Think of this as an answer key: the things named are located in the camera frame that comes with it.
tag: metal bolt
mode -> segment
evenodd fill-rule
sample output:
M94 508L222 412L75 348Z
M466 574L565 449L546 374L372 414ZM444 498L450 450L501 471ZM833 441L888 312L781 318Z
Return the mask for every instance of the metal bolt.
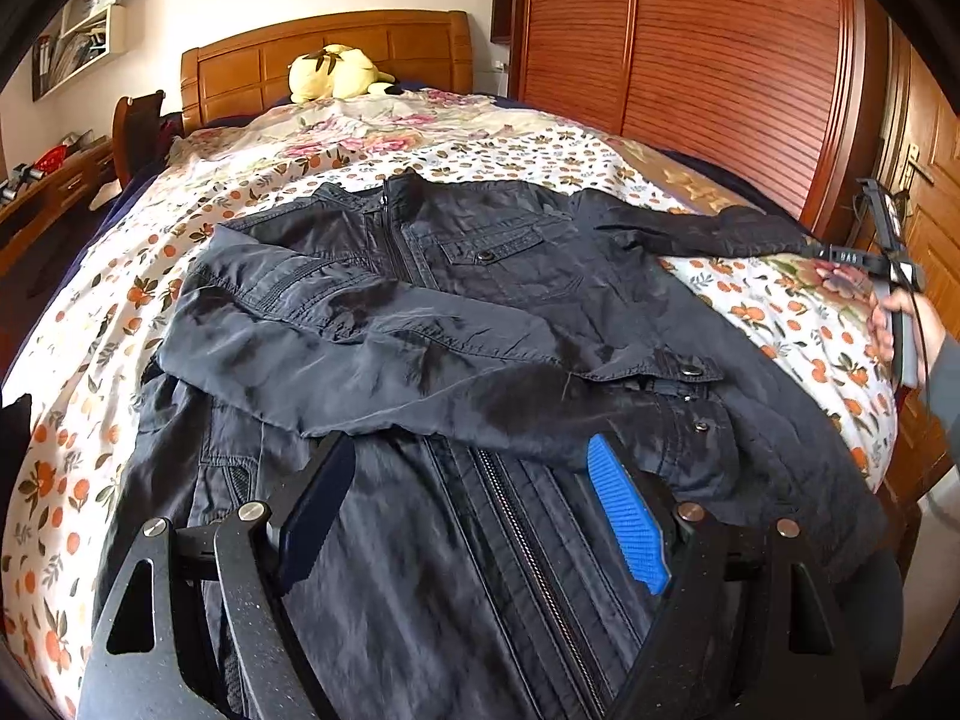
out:
M776 521L776 532L784 538L796 538L800 536L800 526L792 519L778 519Z
M690 501L680 504L677 508L677 514L680 514L680 519L684 522L700 522L705 516L706 512L704 507L699 503L692 503Z
M159 536L167 529L167 521L162 517L154 517L143 526L143 535L147 538L153 538L154 536Z
M265 507L259 501L251 501L250 503L245 503L240 507L240 511L237 512L240 519L243 522L253 522L254 519L260 519L263 517L263 512L267 511Z

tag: jacket sleeve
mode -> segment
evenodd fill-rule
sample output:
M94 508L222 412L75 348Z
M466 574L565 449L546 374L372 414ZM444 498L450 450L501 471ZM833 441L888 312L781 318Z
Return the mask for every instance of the jacket sleeve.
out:
M923 399L940 420L954 464L960 469L960 343L947 336Z
M570 197L568 208L579 225L612 234L627 250L641 247L659 256L760 257L781 252L806 255L809 250L793 221L745 206L731 206L712 217L666 214L584 189Z

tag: wardrobe door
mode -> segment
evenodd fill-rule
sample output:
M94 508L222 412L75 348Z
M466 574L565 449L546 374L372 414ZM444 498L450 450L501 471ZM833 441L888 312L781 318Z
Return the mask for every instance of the wardrobe door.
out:
M901 104L894 104L891 115L895 124L888 143L894 157L885 178L889 185L910 191L907 246L926 273L926 296L947 332L958 337L960 117L899 30L896 49L893 76ZM918 501L953 467L943 426L928 421L927 414L925 403L911 392L899 414L899 437L886 477L901 504Z
M840 0L637 0L623 134L803 210L832 111Z
M526 2L526 23L514 44L520 100L619 132L627 80L624 56L632 42L632 0Z

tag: wooden bed frame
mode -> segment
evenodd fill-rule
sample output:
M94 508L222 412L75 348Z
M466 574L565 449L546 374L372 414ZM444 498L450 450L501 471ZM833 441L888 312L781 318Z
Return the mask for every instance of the wooden bed frame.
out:
M190 49L181 60L184 131L213 119L258 114L290 94L296 57L331 43L363 50L397 80L458 94L473 90L467 14L460 10L363 10L276 23Z

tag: red basket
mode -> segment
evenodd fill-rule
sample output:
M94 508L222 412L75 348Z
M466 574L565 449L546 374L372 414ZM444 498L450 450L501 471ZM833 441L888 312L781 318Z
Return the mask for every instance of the red basket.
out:
M59 170L59 167L64 163L64 159L66 159L66 146L54 146L37 162L34 162L34 167L37 170L43 170L44 173L52 173L54 170Z

